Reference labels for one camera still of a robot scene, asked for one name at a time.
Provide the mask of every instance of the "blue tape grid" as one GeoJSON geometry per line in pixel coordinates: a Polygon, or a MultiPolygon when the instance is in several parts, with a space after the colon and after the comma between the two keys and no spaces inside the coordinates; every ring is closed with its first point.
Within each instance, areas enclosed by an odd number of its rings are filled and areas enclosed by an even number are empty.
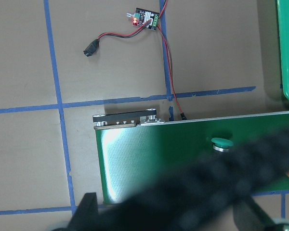
{"type": "MultiPolygon", "coordinates": [[[[160,3],[160,8],[162,8],[162,6],[164,4],[164,0],[159,0],[159,3],[160,3]]],[[[52,62],[52,68],[53,68],[53,78],[54,78],[54,84],[55,84],[57,104],[5,108],[5,109],[0,109],[0,114],[58,109],[59,115],[60,115],[62,142],[63,142],[63,147],[64,147],[64,156],[65,156],[65,163],[66,163],[66,175],[67,175],[68,190],[69,190],[69,197],[70,197],[71,206],[53,207],[53,208],[35,208],[35,209],[24,209],[24,210],[5,210],[5,211],[0,211],[0,215],[31,214],[31,213],[59,212],[59,211],[72,211],[72,213],[74,213],[76,211],[77,207],[75,204],[73,182],[72,182],[71,176],[69,175],[71,167],[70,167],[68,145],[67,145],[67,138],[66,138],[66,125],[65,125],[65,120],[64,120],[64,108],[103,105],[103,104],[110,104],[110,103],[131,103],[131,102],[143,102],[143,101],[153,101],[153,100],[169,100],[169,101],[173,100],[173,95],[171,93],[171,86],[170,86],[169,69],[168,69],[168,65],[166,62],[166,60],[167,60],[166,47],[163,44],[166,95],[153,95],[153,96],[146,97],[146,98],[130,97],[130,98],[96,100],[96,101],[76,102],[76,103],[63,103],[61,90],[60,90],[56,57],[55,57],[55,50],[54,50],[49,0],[44,0],[44,11],[45,11],[45,19],[46,19],[46,27],[47,27],[47,33],[48,33],[48,42],[49,42],[49,49],[50,49],[50,55],[51,55],[51,62],[52,62]]],[[[161,17],[160,23],[161,23],[162,32],[163,32],[164,36],[167,37],[165,14],[161,17]]],[[[219,94],[240,93],[240,92],[253,91],[254,89],[256,89],[255,86],[242,87],[242,88],[232,88],[232,89],[221,89],[221,90],[185,92],[185,93],[178,93],[177,97],[178,98],[189,98],[189,97],[194,97],[194,96],[209,96],[209,95],[219,95],[219,94]]],[[[173,121],[174,120],[173,107],[169,108],[169,113],[171,116],[170,121],[173,121]]],[[[282,217],[285,217],[285,215],[286,215],[285,214],[285,207],[286,207],[285,197],[286,197],[286,194],[288,194],[288,193],[289,193],[289,191],[279,191],[279,192],[276,191],[276,192],[256,193],[255,195],[281,194],[282,195],[282,211],[281,211],[281,213],[282,213],[282,217]]]]}

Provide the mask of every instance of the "black cable sleeve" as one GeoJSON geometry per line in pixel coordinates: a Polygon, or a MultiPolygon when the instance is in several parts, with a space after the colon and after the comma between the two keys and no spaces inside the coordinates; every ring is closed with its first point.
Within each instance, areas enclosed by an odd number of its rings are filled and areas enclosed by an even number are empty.
{"type": "Polygon", "coordinates": [[[102,214],[83,231],[194,231],[289,170],[289,128],[199,160],[102,214]]]}

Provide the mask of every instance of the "green round knob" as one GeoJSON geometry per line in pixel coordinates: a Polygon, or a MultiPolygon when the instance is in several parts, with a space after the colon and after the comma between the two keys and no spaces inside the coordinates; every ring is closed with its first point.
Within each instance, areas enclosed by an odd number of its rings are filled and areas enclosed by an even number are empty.
{"type": "Polygon", "coordinates": [[[214,143],[216,147],[219,148],[227,149],[234,145],[232,141],[223,138],[212,138],[211,141],[214,143]]]}

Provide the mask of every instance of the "red wire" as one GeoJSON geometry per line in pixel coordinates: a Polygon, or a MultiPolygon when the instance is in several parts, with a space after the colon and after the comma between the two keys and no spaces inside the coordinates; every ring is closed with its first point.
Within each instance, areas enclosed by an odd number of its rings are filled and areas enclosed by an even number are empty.
{"type": "Polygon", "coordinates": [[[141,30],[143,27],[147,26],[150,21],[151,21],[151,19],[149,19],[149,20],[146,21],[144,24],[142,24],[137,30],[135,30],[135,31],[133,31],[133,32],[131,32],[131,33],[129,33],[129,34],[120,34],[120,33],[116,33],[116,32],[105,32],[105,33],[102,33],[99,37],[97,37],[97,39],[100,39],[101,37],[103,37],[103,36],[105,36],[105,35],[107,35],[107,34],[114,34],[114,35],[124,36],[124,37],[126,37],[126,36],[131,36],[131,35],[137,33],[137,32],[138,32],[139,30],[141,30]]]}
{"type": "Polygon", "coordinates": [[[170,69],[170,60],[169,60],[169,53],[168,53],[169,46],[168,46],[168,43],[167,43],[167,40],[166,40],[164,34],[162,33],[162,30],[161,30],[160,26],[158,25],[157,27],[158,27],[159,31],[161,32],[161,34],[162,34],[163,42],[164,42],[164,44],[165,44],[165,46],[166,46],[167,64],[168,64],[168,70],[169,70],[171,90],[172,90],[174,99],[175,99],[175,101],[176,101],[176,103],[177,103],[177,106],[178,106],[178,108],[179,108],[179,111],[180,111],[180,113],[182,114],[182,113],[183,113],[183,110],[182,110],[182,108],[181,108],[181,106],[180,106],[180,104],[179,104],[179,101],[178,101],[178,98],[177,98],[177,95],[176,95],[176,93],[175,93],[174,86],[173,86],[173,79],[172,79],[172,73],[171,73],[171,69],[170,69]]]}
{"type": "Polygon", "coordinates": [[[167,4],[168,4],[168,0],[165,0],[165,2],[164,2],[164,7],[163,7],[163,9],[160,11],[159,17],[161,17],[161,16],[164,14],[164,11],[165,11],[165,9],[166,9],[167,4]]]}

